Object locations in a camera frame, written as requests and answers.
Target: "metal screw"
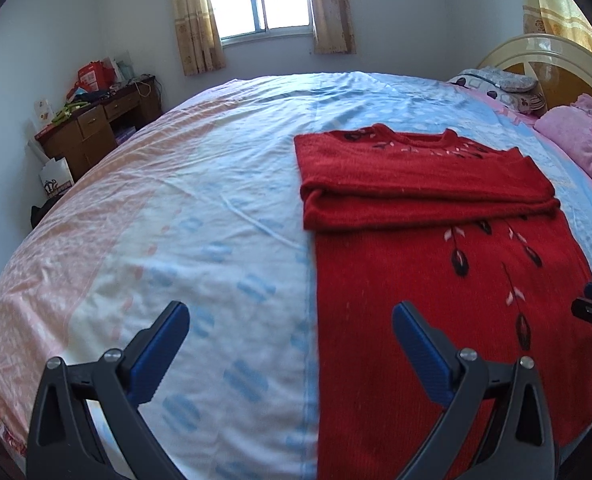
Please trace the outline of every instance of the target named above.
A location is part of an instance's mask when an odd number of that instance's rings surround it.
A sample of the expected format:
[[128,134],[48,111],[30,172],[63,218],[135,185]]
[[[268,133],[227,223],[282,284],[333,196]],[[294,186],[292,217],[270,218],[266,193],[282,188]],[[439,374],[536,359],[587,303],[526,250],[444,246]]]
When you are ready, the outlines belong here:
[[108,363],[115,363],[122,357],[122,352],[118,348],[112,348],[103,354],[103,358]]
[[55,370],[60,366],[60,357],[52,357],[49,361],[47,361],[47,367],[49,370]]
[[525,355],[523,357],[521,357],[521,366],[523,368],[527,368],[528,370],[531,370],[532,368],[534,368],[534,359],[532,359],[531,357]]
[[478,353],[471,348],[463,348],[459,355],[460,358],[465,359],[465,361],[475,361],[478,359]]

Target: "curved headboard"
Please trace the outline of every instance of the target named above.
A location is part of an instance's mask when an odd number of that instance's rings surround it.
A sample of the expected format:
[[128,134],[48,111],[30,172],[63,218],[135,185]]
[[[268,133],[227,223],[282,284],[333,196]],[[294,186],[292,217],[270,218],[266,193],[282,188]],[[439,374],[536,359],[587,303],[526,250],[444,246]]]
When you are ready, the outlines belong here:
[[592,53],[573,41],[549,34],[525,34],[497,46],[479,65],[535,77],[547,108],[592,96]]

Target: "beige curtain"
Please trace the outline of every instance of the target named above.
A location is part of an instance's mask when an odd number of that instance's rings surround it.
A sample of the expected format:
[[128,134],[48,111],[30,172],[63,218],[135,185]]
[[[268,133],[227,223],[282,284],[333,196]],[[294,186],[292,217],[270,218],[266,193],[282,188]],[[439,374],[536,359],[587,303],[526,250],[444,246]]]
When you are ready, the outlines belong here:
[[173,0],[176,37],[185,75],[225,67],[211,0]]
[[592,25],[574,0],[525,0],[524,31],[567,38],[592,52]]
[[349,0],[311,0],[311,11],[317,54],[356,53]]

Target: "desk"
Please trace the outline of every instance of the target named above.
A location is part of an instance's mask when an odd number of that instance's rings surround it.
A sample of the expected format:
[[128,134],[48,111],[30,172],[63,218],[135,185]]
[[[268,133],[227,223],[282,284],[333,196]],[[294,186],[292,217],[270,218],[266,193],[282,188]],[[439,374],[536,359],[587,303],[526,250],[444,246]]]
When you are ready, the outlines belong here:
[[140,130],[161,115],[156,78],[149,76],[74,112],[36,140],[49,158],[67,160],[76,182],[118,146],[116,132],[126,126]]

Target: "bed sheet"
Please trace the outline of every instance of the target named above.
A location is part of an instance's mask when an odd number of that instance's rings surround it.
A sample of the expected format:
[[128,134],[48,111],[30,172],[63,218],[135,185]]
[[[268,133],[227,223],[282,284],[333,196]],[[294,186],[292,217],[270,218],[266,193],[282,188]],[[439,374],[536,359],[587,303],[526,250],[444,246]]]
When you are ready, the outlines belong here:
[[[592,181],[517,116],[404,76],[235,80],[112,152],[10,260],[0,278],[0,435],[24,452],[50,356],[96,360],[180,300],[189,336],[140,409],[172,460],[191,479],[314,479],[316,275],[293,137],[376,122],[518,146],[553,182],[592,268]],[[129,475],[93,403],[92,414]]]

